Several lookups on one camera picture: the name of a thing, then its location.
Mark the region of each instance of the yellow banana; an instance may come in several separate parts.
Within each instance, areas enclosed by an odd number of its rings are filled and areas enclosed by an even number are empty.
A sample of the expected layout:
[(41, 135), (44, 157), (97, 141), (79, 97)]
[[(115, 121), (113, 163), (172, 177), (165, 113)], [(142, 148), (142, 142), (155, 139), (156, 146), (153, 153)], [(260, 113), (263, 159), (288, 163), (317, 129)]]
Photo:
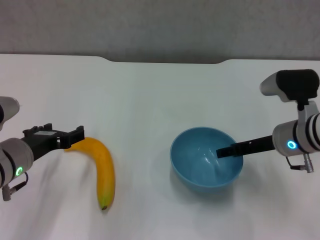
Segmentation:
[(96, 194), (100, 208), (109, 208), (115, 197), (116, 178), (111, 154), (99, 140), (86, 137), (64, 151), (79, 151), (92, 157), (96, 165)]

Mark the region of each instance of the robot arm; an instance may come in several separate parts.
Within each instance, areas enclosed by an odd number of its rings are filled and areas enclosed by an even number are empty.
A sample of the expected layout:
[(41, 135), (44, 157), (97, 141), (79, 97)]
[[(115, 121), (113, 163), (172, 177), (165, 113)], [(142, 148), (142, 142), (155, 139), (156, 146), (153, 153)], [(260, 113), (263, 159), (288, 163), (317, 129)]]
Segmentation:
[(309, 154), (320, 151), (320, 117), (316, 103), (309, 99), (317, 97), (319, 83), (317, 73), (311, 69), (282, 70), (269, 76), (260, 85), (261, 93), (265, 96), (277, 95), (285, 103), (296, 101), (298, 120), (276, 126), (271, 136), (218, 149), (217, 157), (277, 150), (287, 160), (290, 156), (303, 155), (304, 165), (290, 167), (312, 173), (314, 169)]
[[(3, 124), (18, 113), (20, 105), (12, 97), (0, 96), (0, 130)], [(34, 126), (24, 130), (24, 137), (10, 138), (0, 142), (0, 188), (4, 201), (9, 201), (11, 195), (24, 187), (28, 182), (26, 173), (34, 161), (50, 151), (68, 149), (85, 139), (83, 126), (71, 132), (62, 132), (52, 129), (52, 124)], [(9, 183), (25, 173), (26, 181), (10, 188)]]

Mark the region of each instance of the white tabletop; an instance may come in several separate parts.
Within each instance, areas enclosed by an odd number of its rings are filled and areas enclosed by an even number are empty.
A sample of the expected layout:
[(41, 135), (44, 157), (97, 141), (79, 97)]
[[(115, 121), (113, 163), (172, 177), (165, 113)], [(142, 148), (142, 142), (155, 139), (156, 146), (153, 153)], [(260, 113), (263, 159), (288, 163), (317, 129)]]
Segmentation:
[[(21, 105), (0, 140), (22, 138), (23, 130), (47, 123), (66, 132), (84, 125), (86, 136), (109, 148), (116, 174), (114, 203), (102, 213), (94, 162), (62, 150), (45, 155), (28, 171), (26, 187), (11, 201), (0, 200), (1, 239), (319, 239), (317, 153), (312, 174), (290, 170), (276, 151), (247, 155), (233, 187), (220, 195), (190, 192), (171, 169), (171, 143), (188, 128), (217, 128), (241, 142), (297, 119), (294, 102), (259, 90), (266, 77), (285, 69), (320, 74), (320, 62), (202, 65), (0, 55), (0, 96)], [(315, 101), (320, 106), (320, 97)], [(291, 159), (303, 162), (302, 156)]]

